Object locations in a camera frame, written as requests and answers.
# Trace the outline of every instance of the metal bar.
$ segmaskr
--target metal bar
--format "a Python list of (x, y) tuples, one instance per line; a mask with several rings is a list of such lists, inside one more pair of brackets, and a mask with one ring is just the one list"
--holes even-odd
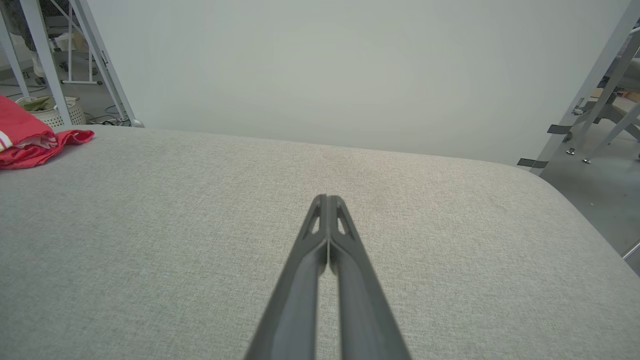
[(58, 105), (58, 111), (62, 118), (62, 123), (66, 126), (71, 126), (71, 116), (69, 115), (69, 109), (67, 108), (67, 102), (65, 95), (60, 87), (60, 79), (58, 79), (58, 73), (56, 72), (56, 66), (53, 62), (53, 56), (49, 49), (49, 41), (47, 40), (47, 33), (44, 28), (44, 20), (42, 18), (42, 12), (40, 10), (40, 3), (38, 0), (20, 0), (22, 4), (22, 10), (24, 11), (24, 17), (29, 25), (33, 42), (36, 45), (36, 50), (42, 62), (44, 73), (47, 76), (49, 88), (53, 94), (53, 99)]
[(582, 115), (578, 115), (578, 117), (575, 118), (575, 123), (573, 123), (573, 125), (577, 125), (580, 124), (581, 122), (584, 122), (585, 119), (587, 119), (587, 117), (589, 117), (588, 114), (591, 113), (591, 110), (587, 110), (585, 111)]
[(100, 32), (98, 30), (98, 25), (95, 23), (95, 19), (91, 14), (91, 8), (86, 0), (71, 0), (74, 3), (74, 7), (76, 9), (76, 15), (78, 13), (81, 14), (82, 21), (84, 25), (86, 25), (86, 30), (88, 32), (88, 36), (91, 37), (94, 48), (94, 56), (98, 54), (99, 56), (95, 56), (96, 59), (99, 59), (99, 62), (103, 62), (105, 66), (105, 71), (101, 72), (102, 77), (104, 78), (105, 84), (110, 84), (113, 87), (113, 94), (115, 96), (114, 105), (121, 117), (124, 117), (123, 110), (120, 109), (120, 105), (124, 107), (124, 111), (126, 111), (127, 118), (131, 120), (131, 125), (135, 127), (145, 127), (141, 121), (136, 119), (135, 114), (133, 113), (133, 109), (129, 104), (129, 101), (125, 95), (124, 89), (120, 84), (120, 80), (118, 79), (118, 74), (113, 68), (113, 63), (111, 59), (109, 59), (109, 54), (106, 52), (106, 46), (104, 45), (104, 41), (100, 36)]
[(20, 62), (18, 61), (18, 56), (15, 54), (15, 48), (13, 47), (13, 41), (11, 40), (11, 35), (9, 35), (9, 30), (6, 27), (6, 23), (4, 22), (4, 12), (0, 12), (0, 44), (4, 48), (4, 53), (6, 57), (9, 59), (9, 63), (11, 64), (11, 69), (13, 70), (13, 75), (15, 79), (18, 81), (18, 85), (20, 86), (20, 91), (22, 92), (22, 96), (29, 96), (29, 88), (27, 84), (24, 82), (24, 77), (22, 76), (22, 69), (20, 69)]
[(63, 84), (84, 84), (84, 85), (97, 85), (98, 82), (97, 81), (80, 81), (80, 80), (63, 80), (62, 81)]
[(609, 119), (617, 124), (620, 122), (620, 120), (622, 120), (623, 117), (625, 117), (625, 115), (626, 114), (620, 113), (620, 111), (618, 111), (613, 105), (606, 104), (598, 117)]
[(69, 70), (68, 76), (69, 76), (69, 81), (71, 81), (71, 71), (72, 71), (72, 65), (73, 62), (71, 61), (71, 38), (73, 35), (73, 28), (71, 27), (71, 25), (73, 24), (73, 21), (71, 21), (71, 19), (73, 19), (74, 16), (74, 7), (71, 4), (71, 2), (69, 2), (69, 30), (68, 30), (68, 44), (67, 44), (67, 69)]
[[(607, 115), (608, 116), (605, 116), (604, 118), (611, 120), (611, 122), (613, 122), (614, 124), (619, 123), (620, 121), (622, 121), (622, 119), (625, 118), (625, 113), (613, 106), (611, 106)], [(629, 135), (636, 138), (638, 142), (640, 142), (640, 129), (638, 129), (637, 126), (634, 125), (635, 122), (637, 122), (637, 119), (632, 119), (631, 124), (625, 127), (625, 131), (628, 132)]]
[(602, 111), (602, 108), (607, 102), (609, 96), (613, 93), (613, 90), (616, 88), (616, 85), (618, 85), (618, 83), (622, 79), (625, 71), (627, 70), (629, 64), (631, 63), (631, 60), (636, 55), (638, 49), (640, 49), (640, 33), (634, 33), (633, 37), (631, 38), (631, 41), (627, 45), (627, 49), (622, 54), (622, 57), (618, 62), (618, 66), (616, 67), (615, 70), (613, 70), (613, 74), (611, 74), (611, 77), (609, 78), (607, 85), (605, 86), (604, 90), (602, 90), (602, 94), (600, 94), (600, 98), (598, 99), (596, 104), (593, 106), (593, 111), (585, 119), (585, 122), (582, 125), (582, 128), (580, 129), (580, 132), (577, 136), (576, 144), (574, 146), (575, 149), (579, 150), (584, 145), (584, 142), (586, 140), (586, 133), (589, 131), (591, 124), (596, 119), (596, 117), (600, 114), (600, 111)]
[(78, 28), (78, 25), (75, 24), (75, 22), (73, 22), (71, 19), (73, 19), (73, 16), (69, 17), (67, 16), (67, 13), (65, 13), (64, 10), (62, 10), (62, 8), (60, 7), (60, 5), (58, 5), (58, 3), (56, 2), (56, 0), (51, 0), (51, 3), (58, 9), (58, 11), (60, 11), (60, 13), (62, 14), (62, 16), (66, 17), (67, 20), (71, 21), (71, 24), (73, 24), (74, 28), (76, 28), (76, 30), (80, 31), (80, 34), (82, 34), (82, 36), (84, 37), (84, 33), (83, 31)]
[(598, 153), (598, 151), (602, 150), (608, 143), (611, 142), (616, 136), (618, 136), (627, 126), (629, 126), (638, 116), (640, 115), (640, 103), (636, 104), (625, 117), (617, 123), (611, 132), (607, 135), (604, 140), (602, 140), (596, 147), (587, 154), (587, 156), (583, 159), (585, 163), (591, 163), (591, 159), (593, 156)]
[(87, 42), (89, 44), (89, 81), (93, 81), (93, 46), (91, 42)]
[(627, 249), (627, 251), (625, 251), (624, 254), (622, 254), (622, 260), (628, 259), (629, 256), (633, 255), (634, 252), (636, 252), (637, 249), (640, 249), (640, 239), (638, 239), (638, 241), (636, 241), (635, 244), (631, 245), (631, 247)]
[[(104, 79), (104, 84), (107, 86), (107, 91), (109, 91), (109, 95), (111, 96), (111, 99), (113, 100), (116, 106), (116, 109), (120, 114), (120, 118), (124, 119), (124, 114), (120, 109), (119, 96), (115, 92), (116, 87), (114, 86), (113, 78), (110, 76), (109, 72), (107, 71), (107, 67), (106, 67), (106, 64), (104, 63), (103, 57), (99, 56), (99, 54), (96, 53), (99, 50), (99, 48), (97, 47), (96, 37), (93, 34), (92, 29), (88, 25), (88, 17), (87, 17), (87, 14), (85, 13), (85, 8), (80, 6), (77, 0), (70, 0), (70, 2), (73, 4), (74, 9), (76, 9), (76, 18), (78, 19), (78, 22), (80, 22), (80, 27), (84, 29), (84, 35), (85, 35), (84, 38), (90, 45), (89, 49), (93, 51), (93, 57), (96, 59), (96, 62), (95, 62), (96, 66), (98, 66), (98, 70), (100, 71), (100, 74)], [(133, 112), (127, 111), (127, 114), (130, 118), (133, 116), (132, 115)], [(131, 121), (131, 125), (137, 126), (137, 124), (134, 124), (133, 120)]]

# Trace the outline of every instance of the white basket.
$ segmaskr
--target white basket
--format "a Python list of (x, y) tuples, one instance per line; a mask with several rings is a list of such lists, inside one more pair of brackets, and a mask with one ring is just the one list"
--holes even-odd
[[(15, 103), (18, 105), (22, 105), (24, 103), (32, 102), (37, 99), (38, 99), (37, 97), (33, 97), (33, 96), (21, 97), (20, 99), (17, 99)], [(67, 107), (69, 108), (69, 115), (71, 116), (71, 124), (85, 125), (86, 118), (84, 117), (84, 112), (80, 107), (80, 103), (78, 102), (80, 98), (66, 96), (65, 100), (67, 101)], [(42, 121), (43, 123), (51, 127), (64, 125), (64, 123), (62, 123), (62, 117), (60, 116), (60, 112), (58, 111), (57, 105), (53, 109), (48, 109), (43, 111), (28, 111), (28, 113), (32, 114), (38, 120)]]

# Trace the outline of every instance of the floor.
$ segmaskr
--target floor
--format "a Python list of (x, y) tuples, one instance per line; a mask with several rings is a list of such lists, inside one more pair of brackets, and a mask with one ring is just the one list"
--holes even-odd
[[(628, 99), (614, 103), (625, 110), (633, 104)], [(541, 177), (569, 199), (622, 254), (640, 238), (640, 143), (622, 132), (591, 164), (582, 162), (586, 152), (613, 127), (604, 119), (593, 124), (584, 149), (576, 150), (574, 156), (565, 153), (570, 144), (562, 144)], [(640, 275), (640, 250), (627, 263)]]
[[(83, 60), (82, 55), (86, 56), (86, 54), (77, 54), (76, 59), (74, 60), (74, 64), (72, 66), (72, 74), (74, 80), (88, 80), (88, 61)], [(60, 61), (66, 60), (66, 53), (55, 53), (56, 63)], [(51, 91), (49, 88), (45, 88), (41, 91), (35, 91), (38, 89), (42, 89), (42, 86), (38, 86), (35, 82), (35, 75), (33, 74), (33, 69), (25, 69), (30, 78), (26, 79), (27, 85), (33, 86), (29, 91), (31, 92), (31, 96), (46, 96), (51, 95)], [(15, 78), (11, 73), (10, 79), (0, 79), (0, 84), (13, 84), (17, 85)], [(67, 73), (58, 68), (58, 77), (60, 80), (67, 79)], [(94, 80), (100, 81), (102, 80), (102, 76), (100, 74), (93, 77)], [(103, 120), (109, 120), (113, 117), (119, 117), (116, 113), (115, 108), (110, 108), (108, 111), (116, 114), (108, 114), (105, 110), (109, 106), (113, 105), (113, 100), (109, 95), (109, 92), (106, 86), (103, 85), (77, 85), (77, 84), (62, 84), (62, 92), (65, 96), (79, 97), (80, 106), (82, 106), (83, 111), (86, 113), (87, 119), (97, 118), (96, 122), (100, 122)], [(20, 88), (17, 86), (2, 86), (0, 85), (0, 95), (8, 96), (11, 95), (10, 98), (13, 100), (20, 99), (22, 94), (20, 93)]]

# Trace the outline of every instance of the folded red fabric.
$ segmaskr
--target folded red fabric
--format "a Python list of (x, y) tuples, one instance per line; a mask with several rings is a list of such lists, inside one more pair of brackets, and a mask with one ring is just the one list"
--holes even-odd
[(0, 169), (44, 164), (65, 144), (79, 145), (93, 138), (91, 130), (53, 130), (15, 102), (0, 95)]

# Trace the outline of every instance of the white backdrop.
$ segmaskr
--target white backdrop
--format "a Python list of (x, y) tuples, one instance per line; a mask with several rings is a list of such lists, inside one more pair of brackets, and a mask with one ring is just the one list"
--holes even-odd
[(630, 0), (88, 0), (146, 127), (536, 159)]

